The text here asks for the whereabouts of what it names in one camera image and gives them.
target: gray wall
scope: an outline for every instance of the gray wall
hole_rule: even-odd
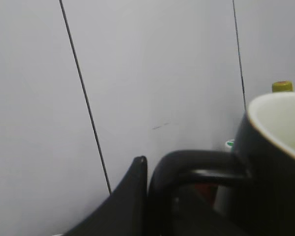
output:
[[[244,112],[232,1],[64,0],[114,189]],[[295,0],[236,1],[247,101],[295,83]],[[0,1],[0,236],[74,226],[108,190],[58,1]]]

